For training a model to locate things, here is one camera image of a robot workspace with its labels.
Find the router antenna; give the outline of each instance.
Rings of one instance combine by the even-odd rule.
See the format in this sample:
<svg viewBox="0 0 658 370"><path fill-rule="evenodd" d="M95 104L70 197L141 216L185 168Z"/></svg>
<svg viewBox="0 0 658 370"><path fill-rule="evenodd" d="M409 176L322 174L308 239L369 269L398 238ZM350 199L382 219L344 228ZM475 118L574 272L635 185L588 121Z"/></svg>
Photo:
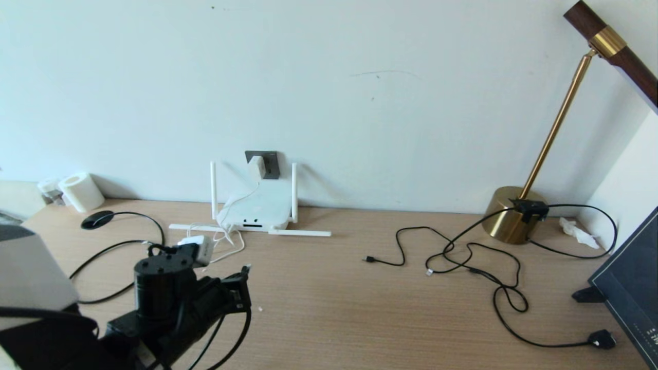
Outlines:
<svg viewBox="0 0 658 370"><path fill-rule="evenodd" d="M292 164L292 217L290 220L297 223L297 163Z"/></svg>
<svg viewBox="0 0 658 370"><path fill-rule="evenodd" d="M217 176L215 162L210 162L210 207L213 213L213 220L217 218Z"/></svg>

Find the toilet paper roll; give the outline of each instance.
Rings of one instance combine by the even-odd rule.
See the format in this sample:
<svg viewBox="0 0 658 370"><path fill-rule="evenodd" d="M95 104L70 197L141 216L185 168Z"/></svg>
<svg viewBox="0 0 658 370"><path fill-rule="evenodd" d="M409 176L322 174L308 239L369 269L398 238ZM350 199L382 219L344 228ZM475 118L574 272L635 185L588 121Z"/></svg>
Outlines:
<svg viewBox="0 0 658 370"><path fill-rule="evenodd" d="M78 212L89 212L105 201L103 194L86 172L73 174L59 182L59 188Z"/></svg>

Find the wifi router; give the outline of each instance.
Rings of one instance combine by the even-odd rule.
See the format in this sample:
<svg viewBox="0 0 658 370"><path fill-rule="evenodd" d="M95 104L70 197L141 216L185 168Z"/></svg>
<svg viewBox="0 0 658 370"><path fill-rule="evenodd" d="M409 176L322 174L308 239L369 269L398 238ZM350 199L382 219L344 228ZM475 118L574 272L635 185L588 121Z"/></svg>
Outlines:
<svg viewBox="0 0 658 370"><path fill-rule="evenodd" d="M290 222L297 222L297 163L292 164L291 189L285 181L263 179L255 191L229 198L220 212L217 212L216 194L215 163L211 162L211 214L222 228L194 226L194 230L221 232L232 228L272 235L331 236L330 231L286 229ZM189 230L190 225L171 224L169 228Z"/></svg>

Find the cable connector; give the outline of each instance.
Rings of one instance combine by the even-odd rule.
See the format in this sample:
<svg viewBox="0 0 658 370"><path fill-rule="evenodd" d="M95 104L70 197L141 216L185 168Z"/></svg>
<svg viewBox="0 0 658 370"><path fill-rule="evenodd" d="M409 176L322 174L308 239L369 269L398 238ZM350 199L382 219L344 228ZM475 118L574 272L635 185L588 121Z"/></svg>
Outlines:
<svg viewBox="0 0 658 370"><path fill-rule="evenodd" d="M587 338L587 341L592 344L592 346L601 348L602 350L609 350L617 345L617 341L613 335L605 329L591 333L590 337Z"/></svg>
<svg viewBox="0 0 658 370"><path fill-rule="evenodd" d="M539 216L539 221L546 220L548 216L548 204L542 201L528 199L510 199L514 205L514 210L523 214L521 221L529 223L532 216Z"/></svg>

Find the desk surface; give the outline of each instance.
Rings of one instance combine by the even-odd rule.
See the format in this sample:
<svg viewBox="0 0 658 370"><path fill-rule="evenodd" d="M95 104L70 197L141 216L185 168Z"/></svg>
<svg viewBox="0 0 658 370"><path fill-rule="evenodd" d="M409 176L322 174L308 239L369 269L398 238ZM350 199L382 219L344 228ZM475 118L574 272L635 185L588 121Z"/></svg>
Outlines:
<svg viewBox="0 0 658 370"><path fill-rule="evenodd" d="M109 200L102 209L135 211L170 223L210 222L204 203ZM80 229L84 215L51 205L24 226L41 235L66 274L100 249L129 239L158 241L153 223L120 216L92 231ZM520 289L530 311L514 312L500 297L510 325L543 343L581 342L599 329L617 339L616 348L537 348L513 338L492 307L495 285L464 269L425 275L424 260L445 242L427 230L401 235L407 265L392 267L361 261L365 255L399 261L395 232L406 226L433 226L454 236L478 215L301 208L295 228L331 230L331 238L270 236L244 232L247 247L224 261L197 269L198 276L225 277L252 264L249 290L253 320L240 349L225 369L645 369L640 355L601 304L577 304L570 295L588 286L587 278L603 259L579 260L540 248L496 242L481 228L462 242L482 242L515 254L522 262ZM167 230L168 244L185 231ZM540 226L536 239L572 253L594 251L559 230L557 220ZM464 256L455 252L455 257ZM132 279L134 263L145 257L140 245L125 246L90 265L76 287L85 299L99 298ZM512 282L513 261L482 248L472 264ZM434 262L441 269L442 262ZM134 309L131 293L82 312L105 323ZM243 325L228 316L200 363L204 369L233 346ZM186 369L203 347L201 339L174 369Z"/></svg>

